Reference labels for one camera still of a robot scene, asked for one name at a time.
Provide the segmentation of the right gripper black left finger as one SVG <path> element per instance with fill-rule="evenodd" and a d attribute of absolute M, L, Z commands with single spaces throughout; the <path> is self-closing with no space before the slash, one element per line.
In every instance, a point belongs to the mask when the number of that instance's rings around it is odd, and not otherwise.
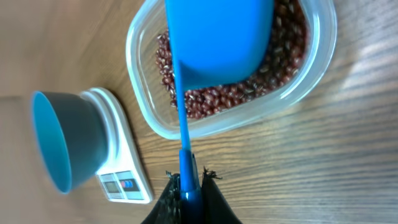
<path fill-rule="evenodd" d="M 180 174 L 166 174 L 169 182 L 142 224 L 181 224 Z"/>

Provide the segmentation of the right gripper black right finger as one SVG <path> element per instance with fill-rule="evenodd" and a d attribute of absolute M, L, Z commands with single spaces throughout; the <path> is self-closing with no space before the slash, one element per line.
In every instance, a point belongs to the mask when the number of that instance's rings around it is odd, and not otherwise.
<path fill-rule="evenodd" d="M 201 194 L 206 224 L 242 224 L 227 203 L 215 179 L 221 179 L 216 172 L 203 168 Z"/>

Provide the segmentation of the blue plastic scoop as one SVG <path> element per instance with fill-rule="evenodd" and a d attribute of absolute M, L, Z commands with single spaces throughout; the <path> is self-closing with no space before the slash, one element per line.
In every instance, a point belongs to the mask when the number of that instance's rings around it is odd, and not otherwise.
<path fill-rule="evenodd" d="M 182 148 L 183 223 L 203 223 L 185 91 L 240 82 L 261 64 L 272 28 L 273 0 L 165 0 Z"/>

